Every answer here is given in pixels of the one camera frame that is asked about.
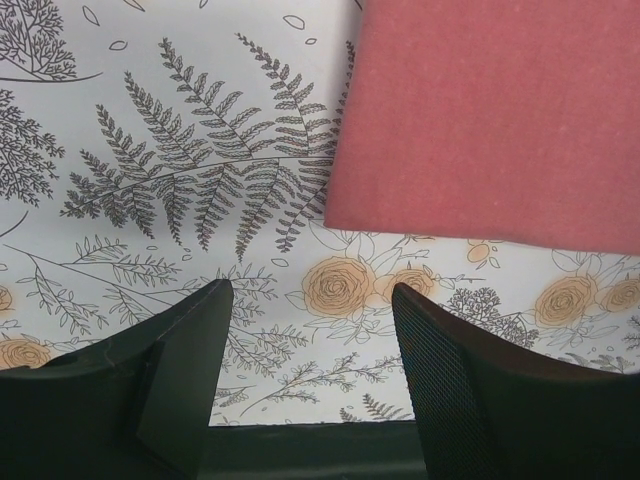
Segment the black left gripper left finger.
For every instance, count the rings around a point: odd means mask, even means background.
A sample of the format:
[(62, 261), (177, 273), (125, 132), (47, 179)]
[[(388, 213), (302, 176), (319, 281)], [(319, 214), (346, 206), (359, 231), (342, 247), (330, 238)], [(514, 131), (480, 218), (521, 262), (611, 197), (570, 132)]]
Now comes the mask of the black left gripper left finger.
[(42, 367), (4, 370), (2, 477), (196, 478), (232, 306), (215, 280)]

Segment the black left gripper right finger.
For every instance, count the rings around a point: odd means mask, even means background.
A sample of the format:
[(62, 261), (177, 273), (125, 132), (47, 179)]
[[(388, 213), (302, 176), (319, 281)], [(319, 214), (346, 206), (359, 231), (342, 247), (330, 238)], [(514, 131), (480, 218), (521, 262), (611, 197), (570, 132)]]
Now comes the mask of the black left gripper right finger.
[(535, 353), (406, 284), (392, 310), (432, 479), (635, 479), (639, 377)]

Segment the pink t-shirt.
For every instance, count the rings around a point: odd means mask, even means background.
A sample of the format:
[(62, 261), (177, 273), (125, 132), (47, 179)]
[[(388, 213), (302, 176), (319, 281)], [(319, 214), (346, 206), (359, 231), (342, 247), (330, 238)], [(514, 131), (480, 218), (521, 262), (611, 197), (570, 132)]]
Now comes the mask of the pink t-shirt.
[(325, 223), (639, 251), (635, 1), (369, 1)]

